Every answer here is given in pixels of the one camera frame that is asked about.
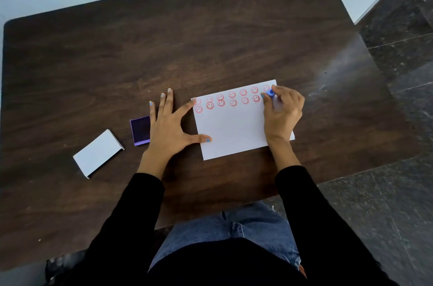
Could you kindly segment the person's left hand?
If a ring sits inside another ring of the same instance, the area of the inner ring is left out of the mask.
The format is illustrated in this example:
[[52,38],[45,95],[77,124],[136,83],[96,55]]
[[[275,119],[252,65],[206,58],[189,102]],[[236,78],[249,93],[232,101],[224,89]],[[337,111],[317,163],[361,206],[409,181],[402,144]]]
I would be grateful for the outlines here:
[[167,93],[160,95],[157,121],[150,121],[150,145],[148,151],[157,158],[168,162],[175,154],[189,146],[184,135],[190,135],[181,127],[182,118],[194,107],[196,98],[182,105],[172,113],[166,113]]

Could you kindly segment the person's right hand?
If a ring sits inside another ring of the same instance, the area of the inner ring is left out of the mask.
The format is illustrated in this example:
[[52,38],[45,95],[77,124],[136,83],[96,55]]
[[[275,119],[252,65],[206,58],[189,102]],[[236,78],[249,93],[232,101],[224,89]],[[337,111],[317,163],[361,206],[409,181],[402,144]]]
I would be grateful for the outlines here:
[[264,134],[268,145],[276,141],[290,141],[295,125],[302,117],[305,98],[298,91],[272,85],[271,115],[264,117]]

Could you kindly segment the white paper with red stamps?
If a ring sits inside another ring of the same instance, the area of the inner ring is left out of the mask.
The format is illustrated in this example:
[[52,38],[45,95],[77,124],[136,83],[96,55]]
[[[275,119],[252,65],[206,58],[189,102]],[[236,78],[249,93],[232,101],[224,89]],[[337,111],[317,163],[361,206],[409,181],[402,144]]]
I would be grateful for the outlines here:
[[196,97],[197,131],[212,138],[200,145],[204,161],[267,146],[261,93],[272,85],[276,80]]

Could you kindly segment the person's right forearm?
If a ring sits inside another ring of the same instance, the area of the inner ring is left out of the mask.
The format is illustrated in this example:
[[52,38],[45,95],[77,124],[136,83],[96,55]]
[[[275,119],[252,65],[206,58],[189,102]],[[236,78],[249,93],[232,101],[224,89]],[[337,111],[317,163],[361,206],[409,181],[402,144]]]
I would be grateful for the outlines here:
[[275,185],[309,285],[398,286],[330,205],[301,166],[289,142],[268,140],[278,173]]

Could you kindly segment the person's left forearm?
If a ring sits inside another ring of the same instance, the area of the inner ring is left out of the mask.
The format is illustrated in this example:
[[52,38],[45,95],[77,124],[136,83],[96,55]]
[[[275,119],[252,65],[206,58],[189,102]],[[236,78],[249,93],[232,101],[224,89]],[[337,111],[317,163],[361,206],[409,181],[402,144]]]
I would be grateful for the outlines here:
[[147,285],[149,253],[171,154],[148,149],[120,200],[64,286]]

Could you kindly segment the purple ink pad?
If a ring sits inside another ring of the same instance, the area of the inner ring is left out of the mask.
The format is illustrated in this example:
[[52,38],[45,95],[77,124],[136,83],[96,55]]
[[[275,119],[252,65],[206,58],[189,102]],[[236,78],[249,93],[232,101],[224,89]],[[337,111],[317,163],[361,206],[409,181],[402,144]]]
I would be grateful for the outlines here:
[[132,130],[134,146],[150,143],[150,116],[131,119],[129,122]]

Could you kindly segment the white ink pad lid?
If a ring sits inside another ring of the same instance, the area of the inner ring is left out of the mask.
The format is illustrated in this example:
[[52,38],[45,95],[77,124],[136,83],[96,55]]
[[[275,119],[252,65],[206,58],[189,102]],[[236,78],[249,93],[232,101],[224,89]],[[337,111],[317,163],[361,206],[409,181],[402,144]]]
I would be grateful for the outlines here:
[[73,156],[73,159],[86,179],[109,159],[125,148],[111,130],[105,130],[95,140]]

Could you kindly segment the blue jeans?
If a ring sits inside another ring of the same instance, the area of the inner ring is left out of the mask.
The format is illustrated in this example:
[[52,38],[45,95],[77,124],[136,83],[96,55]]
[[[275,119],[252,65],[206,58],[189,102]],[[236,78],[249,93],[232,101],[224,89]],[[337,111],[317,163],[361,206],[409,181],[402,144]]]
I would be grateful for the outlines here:
[[188,245],[242,238],[299,270],[301,258],[288,220],[263,201],[173,226],[150,267]]

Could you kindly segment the black shirt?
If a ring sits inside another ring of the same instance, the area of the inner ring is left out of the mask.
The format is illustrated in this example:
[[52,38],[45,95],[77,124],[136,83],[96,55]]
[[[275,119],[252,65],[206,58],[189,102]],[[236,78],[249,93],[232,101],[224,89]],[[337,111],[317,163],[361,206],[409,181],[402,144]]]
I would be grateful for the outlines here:
[[234,238],[185,246],[158,261],[147,286],[308,286],[289,262],[255,243]]

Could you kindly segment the black shoe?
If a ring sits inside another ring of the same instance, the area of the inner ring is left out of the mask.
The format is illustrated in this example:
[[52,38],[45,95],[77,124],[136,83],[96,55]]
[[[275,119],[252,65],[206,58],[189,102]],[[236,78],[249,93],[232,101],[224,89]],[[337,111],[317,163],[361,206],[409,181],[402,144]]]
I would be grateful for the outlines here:
[[68,273],[83,260],[86,251],[85,249],[46,260],[46,282],[44,286],[58,286],[62,284],[62,280],[64,280]]

